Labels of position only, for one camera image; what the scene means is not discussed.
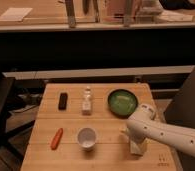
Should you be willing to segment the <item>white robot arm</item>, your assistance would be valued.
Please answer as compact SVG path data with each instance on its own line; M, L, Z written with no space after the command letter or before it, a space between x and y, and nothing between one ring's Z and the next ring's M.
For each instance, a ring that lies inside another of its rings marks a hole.
M149 138L195 157L195 129L158 122L154 120L155 116L155 108L142 103L126 120L123 133L129 137L130 152L143 155L146 151L144 141Z

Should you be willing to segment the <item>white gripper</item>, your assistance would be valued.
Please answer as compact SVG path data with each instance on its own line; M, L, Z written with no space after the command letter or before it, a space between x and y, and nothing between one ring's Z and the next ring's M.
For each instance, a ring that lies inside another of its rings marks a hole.
M126 135L126 136L129 137L129 141L130 141L130 142L131 142L131 141L136 142L136 140L130 138L130 133L129 133L128 130L121 130L121 132L122 132L124 135Z

